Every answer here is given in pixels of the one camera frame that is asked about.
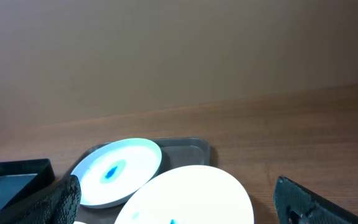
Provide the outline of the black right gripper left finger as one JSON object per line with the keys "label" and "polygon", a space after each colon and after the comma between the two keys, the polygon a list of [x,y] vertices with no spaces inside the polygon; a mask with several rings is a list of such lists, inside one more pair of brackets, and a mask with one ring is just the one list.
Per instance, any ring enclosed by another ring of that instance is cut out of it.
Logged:
{"label": "black right gripper left finger", "polygon": [[80,182],[69,175],[2,209],[0,224],[73,224],[80,200]]}

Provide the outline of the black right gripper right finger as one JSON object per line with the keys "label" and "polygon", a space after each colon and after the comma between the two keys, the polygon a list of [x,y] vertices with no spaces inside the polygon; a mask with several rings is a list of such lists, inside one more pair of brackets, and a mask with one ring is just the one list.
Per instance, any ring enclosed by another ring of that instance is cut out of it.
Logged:
{"label": "black right gripper right finger", "polygon": [[280,176],[273,191],[280,224],[358,224],[358,216],[291,179]]}

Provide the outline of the white plate small blue stain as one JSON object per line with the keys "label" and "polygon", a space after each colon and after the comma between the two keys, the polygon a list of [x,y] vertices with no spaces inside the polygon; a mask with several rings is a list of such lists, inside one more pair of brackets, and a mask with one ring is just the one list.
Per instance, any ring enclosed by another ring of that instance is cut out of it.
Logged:
{"label": "white plate small blue stain", "polygon": [[161,148],[143,138],[115,141],[91,152],[71,172],[80,182],[80,205],[109,208],[128,201],[158,174],[161,163]]}

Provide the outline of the white plate large blue stain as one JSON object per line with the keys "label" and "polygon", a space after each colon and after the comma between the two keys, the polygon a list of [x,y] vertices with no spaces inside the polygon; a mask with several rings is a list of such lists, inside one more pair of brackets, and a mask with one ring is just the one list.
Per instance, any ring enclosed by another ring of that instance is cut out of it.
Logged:
{"label": "white plate large blue stain", "polygon": [[184,166],[158,175],[123,206],[116,224],[253,224],[242,184],[211,166]]}

